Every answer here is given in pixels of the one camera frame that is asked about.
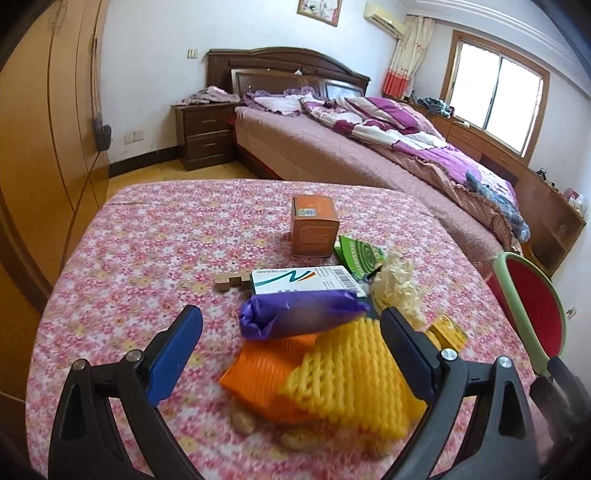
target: purple plastic bag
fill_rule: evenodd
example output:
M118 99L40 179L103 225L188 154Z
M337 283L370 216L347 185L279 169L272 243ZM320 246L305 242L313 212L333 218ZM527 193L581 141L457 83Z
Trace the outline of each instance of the purple plastic bag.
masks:
M240 308L240 331L247 340L318 333L349 323L368 310L348 290L253 295Z

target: headboard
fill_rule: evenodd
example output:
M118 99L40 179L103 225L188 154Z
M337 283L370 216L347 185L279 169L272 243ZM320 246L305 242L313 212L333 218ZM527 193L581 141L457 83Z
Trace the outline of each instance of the headboard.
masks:
M310 85L321 96L330 98L343 93L361 96L365 94L369 80L341 62L305 48L214 49L207 52L207 84L240 96L256 90L283 93L288 88L304 85Z

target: curtain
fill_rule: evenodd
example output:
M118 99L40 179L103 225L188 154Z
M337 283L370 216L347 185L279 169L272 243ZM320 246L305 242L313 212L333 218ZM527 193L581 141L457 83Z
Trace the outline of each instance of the curtain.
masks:
M410 96L417 72L433 35L435 20L407 15L405 34L398 40L382 91L393 97Z

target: chair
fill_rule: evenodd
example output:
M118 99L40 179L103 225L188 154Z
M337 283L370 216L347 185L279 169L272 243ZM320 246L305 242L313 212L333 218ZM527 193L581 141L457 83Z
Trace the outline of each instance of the chair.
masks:
M499 254L488 286L519 335L538 375L548 376L550 357L560 356L566 338L564 310L548 277L532 262Z

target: wooden wardrobe door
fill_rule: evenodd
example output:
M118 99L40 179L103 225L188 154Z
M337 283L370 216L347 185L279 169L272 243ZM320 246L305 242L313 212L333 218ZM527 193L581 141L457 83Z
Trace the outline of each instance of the wooden wardrobe door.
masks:
M88 177L76 105L76 59L86 4L86 0L68 0L53 35L49 63L51 129L61 175L74 209Z
M97 113L94 105L96 88L93 86L93 81L95 84L100 82L100 70L94 63L93 52L98 47L98 42L102 41L108 3L107 0L88 0L80 26L80 43L76 61L76 96L80 137L88 171L91 171L98 155L93 128L93 118ZM95 41L97 29L99 29L100 40Z
M64 7L64 2L55 2L36 20L0 72L0 201L24 248L52 285L74 214L48 111L51 39Z
M95 164L90 171L90 183L95 193L96 203L102 207L107 200L109 187L109 157L107 152L101 152L96 157Z
M71 257L74 249L78 246L80 239L86 232L86 228L90 225L92 219L99 211L99 206L96 203L95 195L92 192L92 186L90 180L86 183L84 193L78 204L78 210L76 210L76 217L72 224L72 231L68 244L66 245L66 251L64 253L63 264L65 265L68 259Z
M41 314L0 264L0 430L26 456L25 400L29 363Z

